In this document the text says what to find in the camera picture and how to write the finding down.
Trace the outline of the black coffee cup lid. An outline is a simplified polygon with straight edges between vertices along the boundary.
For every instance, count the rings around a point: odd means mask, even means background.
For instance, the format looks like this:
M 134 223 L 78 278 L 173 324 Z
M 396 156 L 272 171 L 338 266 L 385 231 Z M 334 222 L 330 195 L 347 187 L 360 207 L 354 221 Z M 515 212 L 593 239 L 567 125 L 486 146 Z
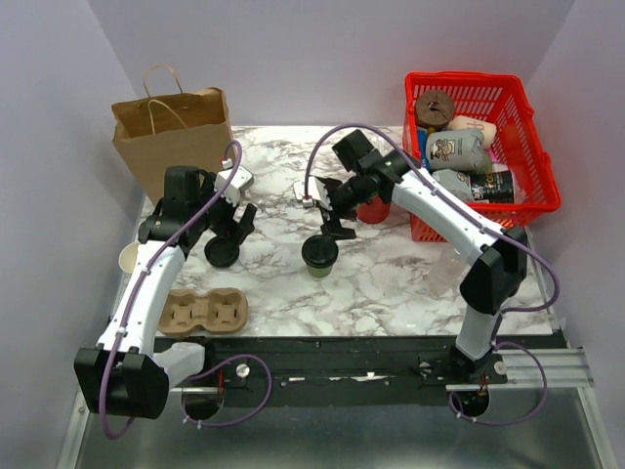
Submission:
M 232 266 L 238 260 L 239 253 L 239 246 L 223 237 L 213 237 L 204 246 L 207 262 L 218 269 Z

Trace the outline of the brown paper bag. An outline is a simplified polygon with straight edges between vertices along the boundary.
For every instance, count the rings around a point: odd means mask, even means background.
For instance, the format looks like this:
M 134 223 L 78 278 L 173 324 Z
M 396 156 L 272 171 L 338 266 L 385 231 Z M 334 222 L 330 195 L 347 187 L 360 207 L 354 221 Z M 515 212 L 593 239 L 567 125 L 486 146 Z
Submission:
M 196 166 L 208 172 L 222 169 L 221 160 L 232 140 L 226 93 L 216 87 L 154 95 L 115 103 L 112 143 L 140 184 L 146 198 L 164 194 L 170 166 Z

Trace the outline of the green paper coffee cup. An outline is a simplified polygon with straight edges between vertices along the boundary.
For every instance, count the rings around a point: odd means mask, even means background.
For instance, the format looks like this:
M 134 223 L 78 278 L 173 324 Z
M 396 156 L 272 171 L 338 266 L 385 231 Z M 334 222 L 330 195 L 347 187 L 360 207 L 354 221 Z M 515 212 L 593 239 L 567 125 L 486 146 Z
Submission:
M 139 243 L 137 241 L 131 242 L 126 245 L 118 256 L 118 266 L 125 274 L 131 274 L 134 271 L 137 257 Z

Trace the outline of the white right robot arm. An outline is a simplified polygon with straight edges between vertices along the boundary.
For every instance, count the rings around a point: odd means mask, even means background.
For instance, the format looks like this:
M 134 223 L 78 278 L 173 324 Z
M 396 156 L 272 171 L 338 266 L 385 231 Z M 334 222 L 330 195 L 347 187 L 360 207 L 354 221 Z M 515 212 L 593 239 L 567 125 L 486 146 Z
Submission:
M 400 146 L 381 154 L 365 136 L 365 124 L 350 125 L 350 134 L 333 151 L 351 173 L 341 182 L 304 177 L 303 202 L 319 208 L 321 230 L 333 240 L 353 239 L 342 227 L 356 209 L 374 198 L 415 215 L 450 242 L 470 267 L 460 284 L 467 308 L 450 352 L 449 370 L 469 383 L 484 372 L 502 320 L 503 304 L 514 296 L 527 271 L 527 236 L 522 228 L 505 229 L 482 217 L 438 183 Z

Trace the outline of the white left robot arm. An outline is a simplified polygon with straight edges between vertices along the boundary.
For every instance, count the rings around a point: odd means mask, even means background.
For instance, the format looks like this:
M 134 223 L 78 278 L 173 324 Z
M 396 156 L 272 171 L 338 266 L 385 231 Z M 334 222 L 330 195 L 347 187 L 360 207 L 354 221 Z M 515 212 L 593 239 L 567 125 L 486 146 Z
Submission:
M 242 194 L 254 178 L 243 167 L 209 173 L 173 166 L 164 177 L 164 195 L 140 225 L 131 277 L 117 310 L 93 348 L 81 348 L 74 371 L 88 408 L 100 415 L 158 417 L 169 391 L 189 379 L 209 384 L 217 371 L 203 346 L 182 342 L 157 353 L 157 324 L 170 289 L 188 254 L 206 231 L 209 264 L 227 268 L 253 230 L 256 209 L 234 218 Z

